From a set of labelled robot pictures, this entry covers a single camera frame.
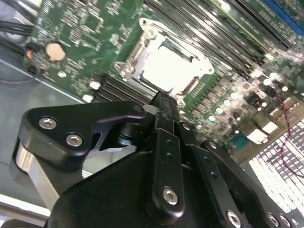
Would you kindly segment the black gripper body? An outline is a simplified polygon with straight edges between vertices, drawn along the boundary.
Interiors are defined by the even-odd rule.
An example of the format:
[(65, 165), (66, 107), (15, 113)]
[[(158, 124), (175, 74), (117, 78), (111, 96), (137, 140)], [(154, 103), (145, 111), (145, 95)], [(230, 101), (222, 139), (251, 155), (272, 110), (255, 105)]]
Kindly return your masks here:
[(180, 157), (130, 154), (69, 188), (49, 228), (173, 228), (185, 211)]

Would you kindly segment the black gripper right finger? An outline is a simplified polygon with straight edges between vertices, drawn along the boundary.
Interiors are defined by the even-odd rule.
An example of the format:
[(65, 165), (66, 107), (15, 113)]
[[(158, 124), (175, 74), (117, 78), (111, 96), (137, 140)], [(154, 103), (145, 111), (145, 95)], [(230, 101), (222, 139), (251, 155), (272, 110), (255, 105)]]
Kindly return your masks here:
[(185, 211), (174, 228), (292, 228), (291, 218), (214, 141), (199, 142), (182, 122), (177, 101), (167, 107), (181, 142)]

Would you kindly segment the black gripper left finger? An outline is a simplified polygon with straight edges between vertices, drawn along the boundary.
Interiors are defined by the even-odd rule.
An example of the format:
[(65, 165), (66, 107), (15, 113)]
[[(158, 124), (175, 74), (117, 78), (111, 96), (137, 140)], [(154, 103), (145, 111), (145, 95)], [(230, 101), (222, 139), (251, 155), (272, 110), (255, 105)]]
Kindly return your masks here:
[(177, 102), (133, 100), (33, 108), (14, 152), (51, 220), (178, 220), (184, 187)]

